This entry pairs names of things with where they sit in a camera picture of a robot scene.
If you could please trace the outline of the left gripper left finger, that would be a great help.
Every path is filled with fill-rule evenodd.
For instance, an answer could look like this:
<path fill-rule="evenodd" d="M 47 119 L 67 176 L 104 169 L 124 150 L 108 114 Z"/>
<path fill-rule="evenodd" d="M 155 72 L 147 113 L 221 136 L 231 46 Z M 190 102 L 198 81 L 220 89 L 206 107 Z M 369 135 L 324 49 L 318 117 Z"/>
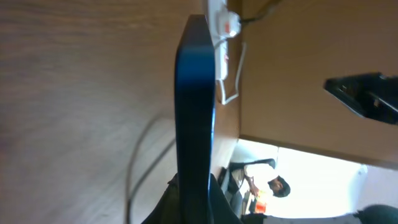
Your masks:
<path fill-rule="evenodd" d="M 142 224 L 180 224 L 178 175 L 168 181 L 159 202 Z"/>

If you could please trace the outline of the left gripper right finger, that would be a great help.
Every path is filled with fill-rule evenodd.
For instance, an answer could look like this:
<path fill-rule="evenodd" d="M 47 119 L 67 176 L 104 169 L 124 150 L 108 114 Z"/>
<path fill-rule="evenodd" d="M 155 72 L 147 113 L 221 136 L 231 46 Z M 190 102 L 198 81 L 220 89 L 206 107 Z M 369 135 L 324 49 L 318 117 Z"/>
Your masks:
<path fill-rule="evenodd" d="M 241 224 L 213 174 L 210 174 L 210 204 L 214 224 Z"/>

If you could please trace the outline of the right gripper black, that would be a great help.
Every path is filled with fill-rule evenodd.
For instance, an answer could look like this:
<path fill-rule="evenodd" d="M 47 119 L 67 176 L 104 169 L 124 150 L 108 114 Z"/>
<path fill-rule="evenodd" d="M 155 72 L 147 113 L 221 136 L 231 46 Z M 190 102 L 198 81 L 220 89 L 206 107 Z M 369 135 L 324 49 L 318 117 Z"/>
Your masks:
<path fill-rule="evenodd" d="M 323 88 L 358 116 L 397 124 L 397 77 L 381 72 L 327 79 Z"/>

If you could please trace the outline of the blue Samsung Galaxy smartphone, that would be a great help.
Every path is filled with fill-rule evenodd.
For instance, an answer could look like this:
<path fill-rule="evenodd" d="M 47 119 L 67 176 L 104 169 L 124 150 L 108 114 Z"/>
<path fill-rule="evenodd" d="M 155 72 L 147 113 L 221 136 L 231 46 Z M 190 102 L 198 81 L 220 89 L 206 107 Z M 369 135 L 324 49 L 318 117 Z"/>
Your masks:
<path fill-rule="evenodd" d="M 177 47 L 174 105 L 181 222 L 213 223 L 209 188 L 215 49 L 203 14 L 188 17 Z"/>

